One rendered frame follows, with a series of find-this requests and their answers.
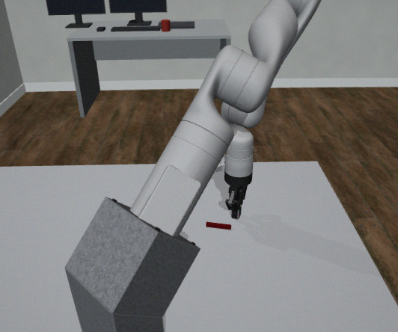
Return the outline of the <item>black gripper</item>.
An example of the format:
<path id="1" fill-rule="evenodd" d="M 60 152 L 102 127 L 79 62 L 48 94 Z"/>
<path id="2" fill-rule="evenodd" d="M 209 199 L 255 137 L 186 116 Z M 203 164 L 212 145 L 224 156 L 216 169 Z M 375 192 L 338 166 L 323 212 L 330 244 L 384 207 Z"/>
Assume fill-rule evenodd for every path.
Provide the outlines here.
<path id="1" fill-rule="evenodd" d="M 247 190 L 246 187 L 248 187 L 248 185 L 252 181 L 252 174 L 245 177 L 234 177 L 228 175 L 224 171 L 224 180 L 230 186 L 229 187 L 230 196 L 229 199 L 225 201 L 225 203 L 228 209 L 232 210 L 231 218 L 238 220 L 239 214 L 241 215 L 243 200 L 245 199 L 245 194 Z"/>

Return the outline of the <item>dark red rod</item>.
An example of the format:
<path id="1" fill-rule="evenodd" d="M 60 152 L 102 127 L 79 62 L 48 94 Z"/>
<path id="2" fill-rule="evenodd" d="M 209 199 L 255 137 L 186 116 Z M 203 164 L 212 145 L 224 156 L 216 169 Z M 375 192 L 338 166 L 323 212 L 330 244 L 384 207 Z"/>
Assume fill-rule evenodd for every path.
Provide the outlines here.
<path id="1" fill-rule="evenodd" d="M 231 225 L 230 224 L 219 224 L 219 223 L 207 222 L 206 223 L 206 227 L 213 227 L 213 228 L 231 230 Z"/>

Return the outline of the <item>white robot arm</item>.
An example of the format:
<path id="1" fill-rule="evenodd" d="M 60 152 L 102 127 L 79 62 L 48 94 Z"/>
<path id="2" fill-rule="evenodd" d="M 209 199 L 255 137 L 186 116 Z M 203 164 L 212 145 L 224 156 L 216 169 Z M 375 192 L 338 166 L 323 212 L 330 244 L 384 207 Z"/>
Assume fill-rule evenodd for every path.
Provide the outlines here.
<path id="1" fill-rule="evenodd" d="M 253 56 L 232 45 L 218 53 L 132 213 L 178 237 L 214 173 L 252 174 L 254 136 L 247 129 L 262 120 L 272 82 L 320 2 L 270 0 L 248 32 Z"/>

